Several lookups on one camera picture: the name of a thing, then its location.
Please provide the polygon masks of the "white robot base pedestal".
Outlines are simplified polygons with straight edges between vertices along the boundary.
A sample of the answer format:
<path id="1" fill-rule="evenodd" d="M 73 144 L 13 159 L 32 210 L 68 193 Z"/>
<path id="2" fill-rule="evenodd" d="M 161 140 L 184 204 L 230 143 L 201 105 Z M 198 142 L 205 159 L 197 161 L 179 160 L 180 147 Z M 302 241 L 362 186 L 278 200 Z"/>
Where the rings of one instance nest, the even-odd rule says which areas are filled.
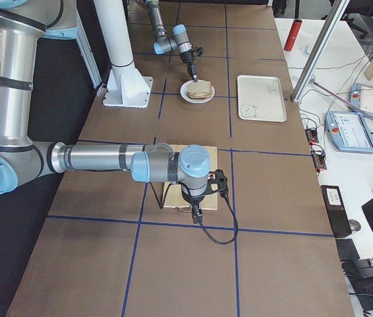
<path id="1" fill-rule="evenodd" d="M 153 78 L 142 76 L 135 66 L 123 3 L 95 0 L 94 6 L 112 68 L 103 104 L 146 108 Z"/>

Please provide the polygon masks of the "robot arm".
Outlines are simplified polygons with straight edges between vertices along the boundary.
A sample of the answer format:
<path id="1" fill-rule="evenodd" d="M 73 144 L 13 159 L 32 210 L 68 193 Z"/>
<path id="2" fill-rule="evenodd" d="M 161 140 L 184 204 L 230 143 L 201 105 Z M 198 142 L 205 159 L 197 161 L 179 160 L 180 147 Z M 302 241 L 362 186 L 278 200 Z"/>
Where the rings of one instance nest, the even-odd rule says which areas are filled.
<path id="1" fill-rule="evenodd" d="M 73 144 L 85 124 L 94 90 L 74 40 L 38 41 L 28 134 L 37 141 Z M 0 230 L 40 226 L 61 181 L 44 176 L 0 195 Z"/>
<path id="2" fill-rule="evenodd" d="M 195 57 L 199 55 L 199 50 L 189 41 L 186 27 L 183 24 L 177 24 L 172 29 L 172 37 L 167 34 L 162 15 L 160 13 L 159 1 L 143 1 L 148 12 L 151 25 L 154 32 L 153 49 L 155 54 L 178 50 L 183 63 L 187 65 L 187 72 L 194 82 L 198 81 L 197 66 Z"/>

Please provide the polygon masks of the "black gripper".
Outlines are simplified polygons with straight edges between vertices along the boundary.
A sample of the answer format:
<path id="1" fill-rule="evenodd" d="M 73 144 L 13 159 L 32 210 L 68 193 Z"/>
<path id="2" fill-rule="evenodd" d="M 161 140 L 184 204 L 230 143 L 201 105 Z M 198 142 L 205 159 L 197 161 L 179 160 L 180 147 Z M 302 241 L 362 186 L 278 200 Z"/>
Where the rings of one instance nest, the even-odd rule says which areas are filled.
<path id="1" fill-rule="evenodd" d="M 203 214 L 200 203 L 191 203 L 189 205 L 194 224 L 202 225 Z"/>
<path id="2" fill-rule="evenodd" d="M 198 79 L 196 75 L 196 64 L 194 63 L 194 51 L 187 51 L 181 53 L 181 60 L 183 63 L 187 65 L 187 72 L 189 76 L 191 76 L 192 80 L 196 83 Z"/>

